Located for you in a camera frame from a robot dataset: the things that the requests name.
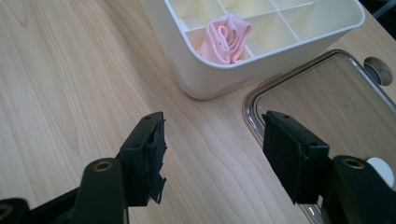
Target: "tabletop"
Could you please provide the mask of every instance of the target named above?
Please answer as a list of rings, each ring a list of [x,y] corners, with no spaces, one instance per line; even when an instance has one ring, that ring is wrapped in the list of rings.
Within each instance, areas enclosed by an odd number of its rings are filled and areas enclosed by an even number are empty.
[[[396,71],[396,42],[368,13],[329,49]],[[34,208],[76,188],[86,165],[162,111],[163,200],[130,208],[131,223],[308,223],[244,121],[258,85],[190,98],[138,0],[2,0],[0,199]],[[396,100],[394,83],[382,88]]]

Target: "white object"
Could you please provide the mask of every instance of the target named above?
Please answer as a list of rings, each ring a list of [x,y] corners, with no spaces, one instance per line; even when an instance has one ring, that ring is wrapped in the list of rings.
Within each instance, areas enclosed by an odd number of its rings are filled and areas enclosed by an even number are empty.
[[[208,100],[306,63],[363,24],[358,0],[140,0],[181,89]],[[206,25],[233,13],[252,25],[242,62],[196,51]]]
[[[392,170],[390,169],[390,166],[385,161],[377,157],[372,157],[367,160],[367,162],[374,167],[378,174],[385,180],[387,185],[392,188],[395,182],[395,177]]]

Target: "folded pink towel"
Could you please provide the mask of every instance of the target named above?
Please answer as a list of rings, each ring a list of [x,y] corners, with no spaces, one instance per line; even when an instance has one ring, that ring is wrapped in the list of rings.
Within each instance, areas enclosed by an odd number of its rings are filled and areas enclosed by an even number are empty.
[[[197,51],[213,63],[237,63],[241,61],[239,57],[250,29],[250,23],[227,14],[206,26],[203,43]]]

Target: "pink fabric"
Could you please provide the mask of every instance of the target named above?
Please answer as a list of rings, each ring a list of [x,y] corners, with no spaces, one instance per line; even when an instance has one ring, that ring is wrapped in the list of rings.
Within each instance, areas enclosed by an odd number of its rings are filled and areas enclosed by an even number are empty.
[[[250,23],[227,14],[206,26],[203,43],[197,51],[213,63],[237,63],[241,61],[239,57],[250,29]]]

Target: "light wood grain surface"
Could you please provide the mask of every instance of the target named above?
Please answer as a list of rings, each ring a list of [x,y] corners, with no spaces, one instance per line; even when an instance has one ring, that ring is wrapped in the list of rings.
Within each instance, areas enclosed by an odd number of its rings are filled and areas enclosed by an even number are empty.
[[[286,113],[329,144],[331,158],[378,157],[396,171],[395,108],[347,57],[327,56],[318,66],[257,90],[256,117],[264,124],[261,114],[268,110]]]
[[[372,17],[332,48],[396,71],[396,43]],[[244,122],[257,86],[184,94],[137,0],[2,0],[0,198],[34,208],[77,187],[88,163],[163,111],[163,201],[131,208],[131,223],[307,223]],[[396,99],[394,84],[384,90]]]

